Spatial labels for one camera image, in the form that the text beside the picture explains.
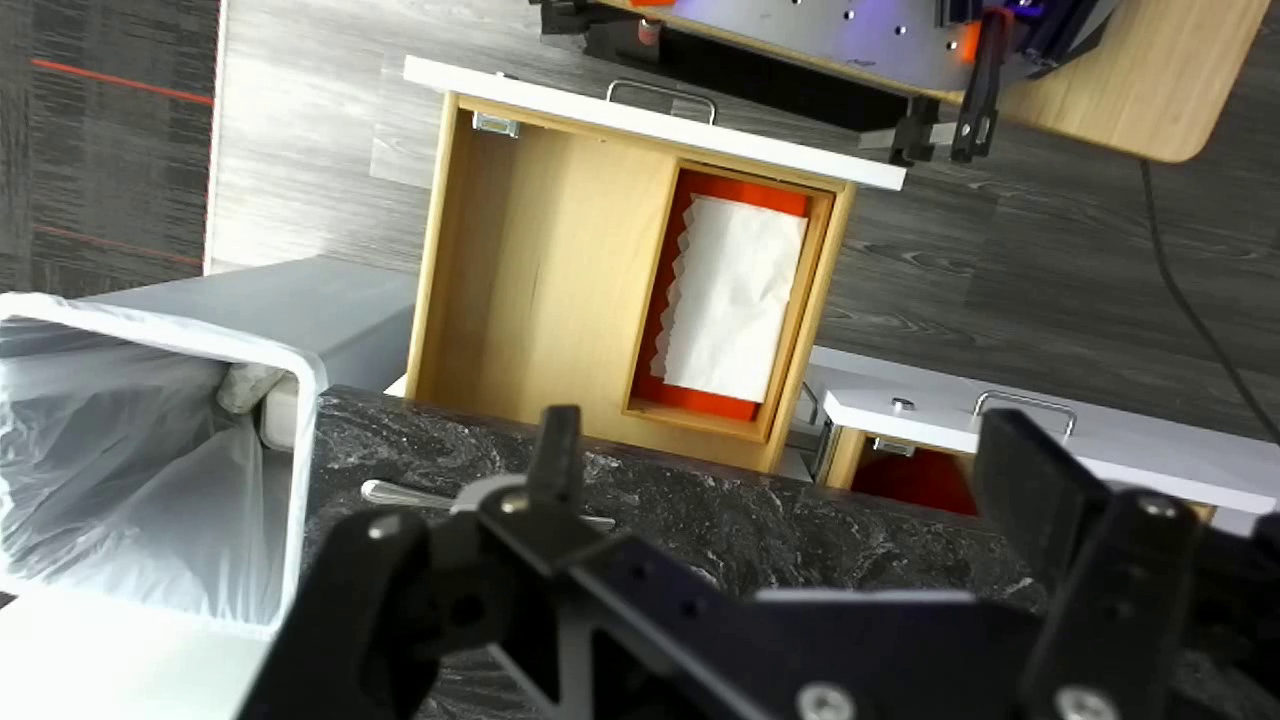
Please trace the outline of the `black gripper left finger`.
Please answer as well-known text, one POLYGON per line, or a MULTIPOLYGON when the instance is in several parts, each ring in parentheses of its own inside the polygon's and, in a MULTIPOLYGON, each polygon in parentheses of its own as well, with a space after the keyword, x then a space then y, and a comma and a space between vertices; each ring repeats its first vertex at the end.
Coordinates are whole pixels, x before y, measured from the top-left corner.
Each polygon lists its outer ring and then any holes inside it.
POLYGON ((521 487, 445 522, 406 509, 340 520, 238 720, 411 720, 472 647, 497 647, 556 720, 629 720, 629 656, 587 625, 570 574, 604 542, 581 487, 581 406, 551 405, 521 487))

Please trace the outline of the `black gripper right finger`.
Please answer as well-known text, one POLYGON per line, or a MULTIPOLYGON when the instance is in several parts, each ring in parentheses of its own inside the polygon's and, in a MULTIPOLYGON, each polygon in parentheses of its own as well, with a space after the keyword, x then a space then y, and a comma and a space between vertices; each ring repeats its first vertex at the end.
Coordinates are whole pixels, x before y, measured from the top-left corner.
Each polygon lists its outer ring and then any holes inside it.
POLYGON ((1089 476, 976 476, 980 513, 1052 587, 1014 707, 1024 720, 1164 720, 1204 522, 1089 476))

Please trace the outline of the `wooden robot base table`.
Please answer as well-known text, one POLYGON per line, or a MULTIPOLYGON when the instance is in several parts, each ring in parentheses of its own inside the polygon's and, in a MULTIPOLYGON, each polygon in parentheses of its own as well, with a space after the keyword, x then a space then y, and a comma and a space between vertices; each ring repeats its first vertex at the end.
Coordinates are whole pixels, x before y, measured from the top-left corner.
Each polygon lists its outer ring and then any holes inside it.
POLYGON ((1184 165, 1210 141, 1271 0, 533 0, 547 33, 705 35, 883 91, 972 103, 1052 137, 1184 165))

